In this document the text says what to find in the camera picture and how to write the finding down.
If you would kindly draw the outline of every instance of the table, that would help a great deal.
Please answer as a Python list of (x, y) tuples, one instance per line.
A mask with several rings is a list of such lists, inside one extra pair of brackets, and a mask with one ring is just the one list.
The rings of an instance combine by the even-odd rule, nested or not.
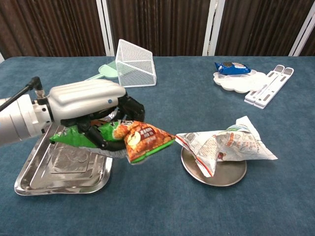
[[(31, 77), (51, 87), (84, 80), (109, 57), (10, 58), (0, 64), (0, 98)], [(313, 235), (315, 231), (315, 57), (154, 58), (157, 85), (127, 88), (146, 122), (170, 133), (221, 130), (248, 116), (279, 158), (248, 161), (234, 186), (204, 185), (181, 163), (174, 144), (142, 165), (114, 160), (109, 183), (88, 195), (19, 196), (13, 185), (37, 138), (0, 147), (0, 235)], [(237, 61), (294, 74), (261, 110), (245, 94), (213, 82), (214, 62)]]

